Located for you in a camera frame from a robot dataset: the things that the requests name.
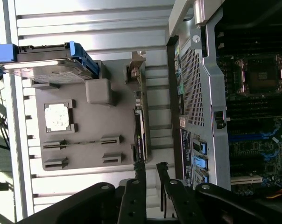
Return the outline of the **gray parts rack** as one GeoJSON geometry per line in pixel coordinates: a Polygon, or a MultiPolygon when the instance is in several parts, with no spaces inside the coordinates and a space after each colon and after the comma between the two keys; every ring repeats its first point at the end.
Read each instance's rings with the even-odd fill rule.
{"type": "Polygon", "coordinates": [[[124,76],[124,67],[130,61],[99,62],[99,79],[35,91],[41,159],[45,171],[135,163],[132,150],[135,143],[135,98],[124,76]],[[50,131],[46,127],[45,108],[51,104],[68,107],[70,125],[66,131],[50,131]],[[42,143],[49,141],[83,142],[100,139],[119,139],[120,144],[77,145],[61,150],[42,148],[42,143]]]}

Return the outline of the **CPU socket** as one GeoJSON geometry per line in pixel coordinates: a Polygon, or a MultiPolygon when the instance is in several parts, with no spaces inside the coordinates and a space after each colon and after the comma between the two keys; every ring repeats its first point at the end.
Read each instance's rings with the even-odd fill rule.
{"type": "Polygon", "coordinates": [[[235,90],[246,97],[282,92],[282,56],[269,55],[235,62],[235,90]]]}

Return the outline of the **silver CPU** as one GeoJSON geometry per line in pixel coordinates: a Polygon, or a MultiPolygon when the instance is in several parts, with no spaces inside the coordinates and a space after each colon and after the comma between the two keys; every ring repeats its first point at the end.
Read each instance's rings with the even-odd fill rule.
{"type": "Polygon", "coordinates": [[[68,107],[64,104],[51,104],[45,108],[46,127],[50,131],[66,131],[69,120],[68,107]]]}

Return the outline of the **green motherboard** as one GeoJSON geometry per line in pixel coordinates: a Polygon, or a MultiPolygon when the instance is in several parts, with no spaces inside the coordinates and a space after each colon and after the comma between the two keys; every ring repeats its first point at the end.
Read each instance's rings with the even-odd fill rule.
{"type": "Polygon", "coordinates": [[[217,60],[225,80],[227,134],[278,132],[267,140],[228,140],[231,177],[262,177],[262,183],[231,185],[238,196],[282,198],[282,92],[246,97],[235,90],[235,62],[267,55],[224,56],[217,60]]]}

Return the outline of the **black tripod legs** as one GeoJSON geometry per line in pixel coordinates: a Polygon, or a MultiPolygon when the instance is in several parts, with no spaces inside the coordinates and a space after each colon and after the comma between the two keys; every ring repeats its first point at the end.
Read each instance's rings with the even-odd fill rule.
{"type": "Polygon", "coordinates": [[[1,116],[1,113],[0,113],[0,132],[5,142],[5,145],[0,144],[0,148],[10,151],[10,142],[9,142],[9,135],[8,135],[7,130],[8,130],[8,125],[6,124],[6,119],[4,116],[1,116]]]}

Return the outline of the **hard disk with blue caddy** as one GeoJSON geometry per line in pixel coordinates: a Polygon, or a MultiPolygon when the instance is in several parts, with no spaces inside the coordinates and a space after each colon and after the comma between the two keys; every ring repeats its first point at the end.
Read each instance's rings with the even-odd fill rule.
{"type": "Polygon", "coordinates": [[[99,65],[81,44],[17,46],[0,44],[0,74],[29,78],[40,84],[76,84],[98,79],[99,65]]]}

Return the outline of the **white expansion slot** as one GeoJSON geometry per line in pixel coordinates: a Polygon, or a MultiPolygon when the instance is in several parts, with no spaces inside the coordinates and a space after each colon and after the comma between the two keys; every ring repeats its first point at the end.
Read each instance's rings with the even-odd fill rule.
{"type": "Polygon", "coordinates": [[[259,175],[231,177],[231,185],[255,184],[262,182],[262,177],[259,175]]]}

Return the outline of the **green RAM stick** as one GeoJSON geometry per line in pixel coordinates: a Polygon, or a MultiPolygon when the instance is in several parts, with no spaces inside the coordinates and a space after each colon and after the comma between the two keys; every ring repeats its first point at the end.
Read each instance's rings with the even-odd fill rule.
{"type": "Polygon", "coordinates": [[[116,144],[116,145],[119,145],[120,141],[119,139],[100,139],[100,140],[83,141],[83,142],[69,142],[67,140],[49,141],[49,142],[42,143],[42,148],[43,149],[58,148],[59,150],[61,150],[69,146],[88,145],[88,144],[100,144],[100,145],[116,144]]]}

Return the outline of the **open PC case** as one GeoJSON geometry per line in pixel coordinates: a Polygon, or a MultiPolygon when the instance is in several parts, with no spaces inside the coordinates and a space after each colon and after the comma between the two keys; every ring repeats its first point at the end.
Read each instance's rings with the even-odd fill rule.
{"type": "Polygon", "coordinates": [[[176,0],[168,26],[176,178],[195,188],[206,173],[209,183],[232,191],[225,80],[217,60],[282,55],[282,0],[176,0]],[[201,141],[207,144],[207,155],[200,152],[201,141]],[[208,159],[208,171],[193,164],[195,155],[208,159]]]}

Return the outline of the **blue expansion slot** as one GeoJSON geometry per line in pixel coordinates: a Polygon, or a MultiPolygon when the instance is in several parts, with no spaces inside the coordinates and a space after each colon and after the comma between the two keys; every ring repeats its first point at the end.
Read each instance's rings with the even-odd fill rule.
{"type": "Polygon", "coordinates": [[[277,132],[278,129],[275,129],[274,131],[268,133],[239,134],[239,135],[228,134],[228,140],[231,142],[249,141],[249,140],[267,140],[270,137],[274,137],[274,135],[277,132]]]}

